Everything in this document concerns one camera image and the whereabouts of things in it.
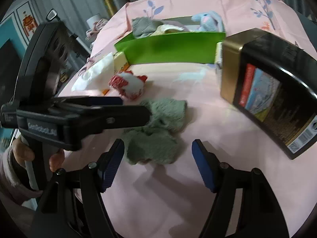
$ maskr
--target finger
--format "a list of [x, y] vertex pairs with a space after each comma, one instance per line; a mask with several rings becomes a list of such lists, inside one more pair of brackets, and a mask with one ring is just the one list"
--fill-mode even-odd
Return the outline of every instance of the finger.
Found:
[[50, 157], [50, 169], [55, 172], [57, 169], [61, 168], [65, 159], [64, 149], [60, 149], [56, 154]]
[[34, 160], [34, 152], [25, 144], [22, 143], [21, 137], [15, 139], [12, 142], [12, 150], [16, 161], [20, 164], [24, 160], [33, 161]]

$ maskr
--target blue plush elephant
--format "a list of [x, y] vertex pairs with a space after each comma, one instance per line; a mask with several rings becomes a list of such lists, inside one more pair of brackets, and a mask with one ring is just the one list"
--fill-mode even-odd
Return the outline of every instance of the blue plush elephant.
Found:
[[220, 15], [214, 11], [198, 13], [194, 15], [191, 20], [194, 22], [200, 21], [200, 28], [198, 31], [224, 31], [222, 19]]

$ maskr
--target black and gold container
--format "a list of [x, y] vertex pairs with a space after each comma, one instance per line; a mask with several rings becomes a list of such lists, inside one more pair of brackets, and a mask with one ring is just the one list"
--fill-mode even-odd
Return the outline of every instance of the black and gold container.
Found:
[[260, 29], [225, 39], [221, 96], [294, 159], [317, 141], [317, 61]]

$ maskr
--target pink fabric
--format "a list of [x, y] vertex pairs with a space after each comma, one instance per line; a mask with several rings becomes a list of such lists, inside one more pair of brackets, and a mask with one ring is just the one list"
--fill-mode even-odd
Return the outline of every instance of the pink fabric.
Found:
[[[297, 43], [315, 59], [317, 53], [296, 15], [287, 5], [270, 0], [272, 24], [267, 17], [257, 17], [261, 10], [256, 0], [151, 0], [164, 6], [155, 19], [192, 16], [215, 10], [223, 18], [228, 35], [250, 28], [270, 31]], [[148, 0], [126, 4], [99, 33], [92, 55], [114, 50], [118, 38], [131, 31], [131, 20], [144, 16]], [[183, 153], [171, 165], [131, 166], [121, 162], [114, 183], [102, 194], [116, 231], [124, 237], [198, 237], [210, 211], [214, 195], [204, 187], [191, 155], [191, 142], [201, 139], [220, 161], [234, 168], [250, 171], [260, 168], [272, 186], [285, 216], [290, 236], [304, 223], [317, 201], [317, 145], [295, 160], [283, 151], [246, 116], [220, 97], [217, 76], [212, 70], [201, 81], [179, 78], [182, 73], [202, 73], [200, 64], [168, 63], [132, 66], [137, 75], [147, 75], [143, 98], [173, 97], [187, 100], [189, 121], [180, 134]], [[74, 77], [61, 95], [100, 95], [98, 91], [70, 92]], [[83, 149], [65, 161], [67, 170], [84, 167], [107, 151], [121, 130], [106, 130], [83, 141]]]

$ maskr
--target plush toy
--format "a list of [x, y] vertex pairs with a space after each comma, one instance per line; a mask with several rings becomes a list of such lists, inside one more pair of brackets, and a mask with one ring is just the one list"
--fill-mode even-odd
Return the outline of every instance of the plush toy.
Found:
[[109, 86], [116, 89], [121, 96], [135, 100], [143, 94], [147, 76], [135, 76], [132, 71], [115, 74], [109, 81]]
[[224, 27], [220, 15], [214, 11], [203, 12], [194, 15], [192, 21], [200, 21], [200, 28], [198, 31], [223, 32]]

